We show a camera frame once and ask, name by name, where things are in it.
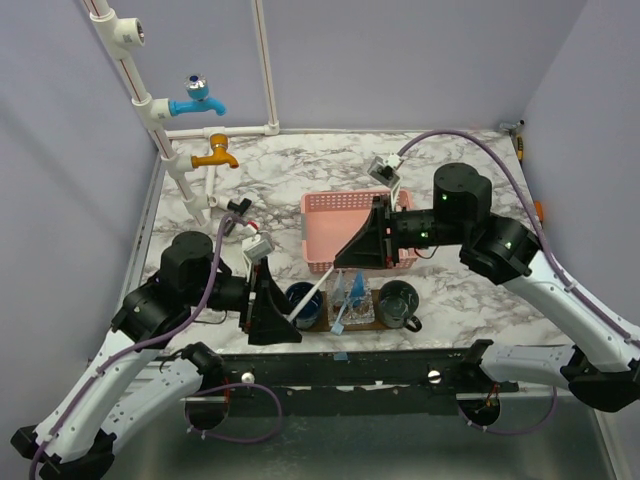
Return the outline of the dark blue mug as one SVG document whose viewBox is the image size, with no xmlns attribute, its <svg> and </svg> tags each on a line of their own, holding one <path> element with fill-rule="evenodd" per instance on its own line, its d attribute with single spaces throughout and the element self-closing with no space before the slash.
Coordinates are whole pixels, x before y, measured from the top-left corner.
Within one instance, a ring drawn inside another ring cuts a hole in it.
<svg viewBox="0 0 640 480">
<path fill-rule="evenodd" d="M 297 282 L 289 286 L 285 295 L 293 307 L 297 307 L 304 297 L 314 288 L 309 282 Z M 316 290 L 314 295 L 308 300 L 305 306 L 293 320 L 293 324 L 298 330 L 309 330 L 314 327 L 322 314 L 324 308 L 323 295 L 320 290 Z"/>
</svg>

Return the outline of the pink perforated plastic basket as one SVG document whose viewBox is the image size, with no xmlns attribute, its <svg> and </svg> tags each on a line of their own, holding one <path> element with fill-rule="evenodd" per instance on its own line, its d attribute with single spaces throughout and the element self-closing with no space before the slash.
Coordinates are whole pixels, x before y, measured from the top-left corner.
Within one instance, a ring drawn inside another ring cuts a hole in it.
<svg viewBox="0 0 640 480">
<path fill-rule="evenodd" d="M 317 192 L 302 197 L 303 256 L 313 273 L 326 272 L 333 266 L 336 254 L 367 219 L 372 199 L 377 195 L 390 197 L 390 190 Z M 395 268 L 411 266 L 414 262 L 411 254 L 432 245 L 432 226 L 433 212 L 414 210 L 411 194 L 400 189 L 396 209 L 391 214 L 392 242 L 400 255 Z"/>
</svg>

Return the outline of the white pink toothbrush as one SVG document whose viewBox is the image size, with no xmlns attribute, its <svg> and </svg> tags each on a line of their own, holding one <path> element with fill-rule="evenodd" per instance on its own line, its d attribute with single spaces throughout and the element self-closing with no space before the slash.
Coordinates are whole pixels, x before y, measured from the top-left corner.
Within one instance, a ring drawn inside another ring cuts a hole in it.
<svg viewBox="0 0 640 480">
<path fill-rule="evenodd" d="M 297 316 L 301 313 L 301 311 L 305 308 L 305 306 L 312 300 L 315 293 L 324 285 L 326 280 L 334 271 L 334 267 L 331 266 L 323 276 L 313 285 L 313 287 L 302 297 L 300 302 L 294 307 L 293 311 L 288 315 L 287 320 L 292 323 Z"/>
</svg>

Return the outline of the brown oval wooden tray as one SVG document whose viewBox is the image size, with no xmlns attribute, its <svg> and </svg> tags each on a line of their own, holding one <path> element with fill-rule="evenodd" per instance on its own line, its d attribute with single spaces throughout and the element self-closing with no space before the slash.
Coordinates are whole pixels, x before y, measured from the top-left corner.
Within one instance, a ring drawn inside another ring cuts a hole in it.
<svg viewBox="0 0 640 480">
<path fill-rule="evenodd" d="M 333 311 L 327 294 L 322 293 L 323 310 L 316 323 L 307 330 L 307 333 L 327 333 L 331 330 L 337 313 Z M 382 322 L 382 314 L 379 311 L 379 290 L 373 289 L 367 296 L 368 310 L 363 317 L 358 317 L 354 310 L 348 308 L 341 317 L 344 325 L 343 332 L 385 331 L 389 327 Z"/>
</svg>

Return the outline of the dark green ceramic mug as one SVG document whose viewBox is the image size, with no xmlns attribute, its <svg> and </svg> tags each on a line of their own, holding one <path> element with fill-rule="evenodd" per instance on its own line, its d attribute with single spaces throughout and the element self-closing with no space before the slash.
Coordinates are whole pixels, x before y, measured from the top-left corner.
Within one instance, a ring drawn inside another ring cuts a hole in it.
<svg viewBox="0 0 640 480">
<path fill-rule="evenodd" d="M 412 285 L 402 280 L 389 281 L 378 294 L 381 322 L 390 329 L 417 333 L 422 330 L 422 322 L 416 316 L 419 303 L 419 294 Z"/>
</svg>

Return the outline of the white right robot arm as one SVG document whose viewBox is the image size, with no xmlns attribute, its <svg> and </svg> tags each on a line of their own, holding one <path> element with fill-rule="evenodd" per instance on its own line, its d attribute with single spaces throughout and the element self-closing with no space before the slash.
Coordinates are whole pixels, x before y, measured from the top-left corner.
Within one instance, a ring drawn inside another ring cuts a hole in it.
<svg viewBox="0 0 640 480">
<path fill-rule="evenodd" d="M 372 201 L 366 221 L 336 254 L 340 269 L 390 269 L 402 250 L 457 245 L 474 273 L 521 297 L 571 339 L 569 345 L 513 346 L 477 341 L 460 379 L 480 392 L 494 382 L 528 382 L 570 391 L 584 404 L 617 412 L 639 398 L 639 328 L 580 289 L 540 235 L 492 213 L 492 184 L 464 163 L 436 170 L 433 206 L 396 211 Z"/>
</svg>

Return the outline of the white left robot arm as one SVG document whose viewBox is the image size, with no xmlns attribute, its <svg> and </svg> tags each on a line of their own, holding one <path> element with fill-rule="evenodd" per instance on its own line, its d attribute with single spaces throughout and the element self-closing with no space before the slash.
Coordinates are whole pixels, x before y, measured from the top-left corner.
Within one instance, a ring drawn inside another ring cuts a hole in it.
<svg viewBox="0 0 640 480">
<path fill-rule="evenodd" d="M 241 243 L 245 273 L 221 258 L 221 239 L 187 231 L 162 252 L 158 270 L 124 298 L 93 361 L 64 400 L 37 425 L 18 429 L 12 446 L 30 460 L 31 479 L 101 479 L 117 452 L 150 420 L 185 396 L 220 394 L 226 401 L 251 373 L 234 375 L 202 342 L 174 354 L 132 394 L 127 388 L 170 341 L 205 310 L 237 312 L 253 345 L 298 343 L 293 307 L 268 264 L 270 236 L 248 225 Z"/>
</svg>

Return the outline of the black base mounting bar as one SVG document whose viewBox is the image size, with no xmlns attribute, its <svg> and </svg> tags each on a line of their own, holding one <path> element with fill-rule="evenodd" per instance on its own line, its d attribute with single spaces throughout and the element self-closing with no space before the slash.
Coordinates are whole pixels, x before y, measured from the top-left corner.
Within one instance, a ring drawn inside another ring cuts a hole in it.
<svg viewBox="0 0 640 480">
<path fill-rule="evenodd" d="M 201 393 L 230 386 L 230 412 L 246 417 L 265 415 L 267 406 L 243 386 L 245 373 L 275 394 L 284 414 L 305 417 L 454 415 L 459 394 L 518 389 L 483 373 L 474 349 L 206 356 L 189 347 L 183 356 L 204 372 Z"/>
</svg>

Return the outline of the yellow black tool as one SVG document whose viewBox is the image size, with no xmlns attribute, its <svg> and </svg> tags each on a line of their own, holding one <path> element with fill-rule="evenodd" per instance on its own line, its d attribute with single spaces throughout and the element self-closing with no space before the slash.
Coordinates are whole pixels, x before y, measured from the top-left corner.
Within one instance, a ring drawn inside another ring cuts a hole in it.
<svg viewBox="0 0 640 480">
<path fill-rule="evenodd" d="M 522 135 L 524 126 L 525 126 L 525 120 L 521 119 L 518 122 L 515 130 L 516 156 L 519 163 L 522 163 L 524 160 L 524 139 Z"/>
</svg>

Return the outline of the orange plastic faucet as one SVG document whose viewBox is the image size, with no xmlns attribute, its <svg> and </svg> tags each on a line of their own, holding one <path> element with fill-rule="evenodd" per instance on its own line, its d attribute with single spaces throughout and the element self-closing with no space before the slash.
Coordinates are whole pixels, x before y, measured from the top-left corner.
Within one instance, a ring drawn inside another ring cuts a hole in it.
<svg viewBox="0 0 640 480">
<path fill-rule="evenodd" d="M 192 156 L 191 165 L 194 169 L 205 166 L 228 165 L 231 169 L 239 167 L 238 160 L 228 152 L 229 140 L 224 134 L 214 134 L 210 137 L 211 153 L 206 156 Z"/>
</svg>

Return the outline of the blue plastic faucet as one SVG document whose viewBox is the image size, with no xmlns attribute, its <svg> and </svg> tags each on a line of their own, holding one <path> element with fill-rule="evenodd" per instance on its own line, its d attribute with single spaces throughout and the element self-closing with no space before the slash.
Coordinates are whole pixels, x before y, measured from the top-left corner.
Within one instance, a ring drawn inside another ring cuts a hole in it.
<svg viewBox="0 0 640 480">
<path fill-rule="evenodd" d="M 169 101 L 169 113 L 176 117 L 187 113 L 214 111 L 218 116 L 226 114 L 226 106 L 210 95 L 206 77 L 202 74 L 191 74 L 184 82 L 188 101 Z"/>
</svg>

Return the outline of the orange clip on wall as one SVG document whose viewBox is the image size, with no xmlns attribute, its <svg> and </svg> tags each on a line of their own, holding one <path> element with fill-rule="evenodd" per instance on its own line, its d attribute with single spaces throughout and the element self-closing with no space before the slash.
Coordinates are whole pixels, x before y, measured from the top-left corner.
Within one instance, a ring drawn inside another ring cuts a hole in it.
<svg viewBox="0 0 640 480">
<path fill-rule="evenodd" d="M 544 221 L 544 210 L 543 210 L 543 206 L 539 201 L 535 201 L 534 202 L 534 207 L 535 207 L 535 211 L 537 214 L 537 217 L 539 219 L 540 222 Z"/>
</svg>

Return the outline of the white pvc pipe frame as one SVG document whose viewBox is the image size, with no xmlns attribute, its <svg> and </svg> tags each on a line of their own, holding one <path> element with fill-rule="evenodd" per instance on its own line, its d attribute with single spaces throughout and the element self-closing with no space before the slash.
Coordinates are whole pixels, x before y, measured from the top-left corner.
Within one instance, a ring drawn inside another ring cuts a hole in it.
<svg viewBox="0 0 640 480">
<path fill-rule="evenodd" d="M 210 137 L 214 134 L 224 134 L 229 140 L 235 136 L 276 136 L 280 133 L 263 3 L 253 1 L 251 6 L 264 82 L 266 123 L 260 126 L 206 127 L 183 131 L 167 131 L 164 128 L 164 123 L 174 118 L 169 113 L 171 99 L 151 95 L 133 59 L 132 50 L 145 45 L 145 33 L 140 20 L 135 17 L 120 18 L 107 1 L 84 1 L 82 5 L 130 96 L 132 106 L 157 147 L 166 172 L 178 188 L 182 204 L 199 226 L 208 226 L 212 211 L 227 211 L 227 202 L 233 199 L 216 194 L 211 181 L 215 169 L 224 165 L 194 169 L 191 157 L 209 155 Z"/>
</svg>

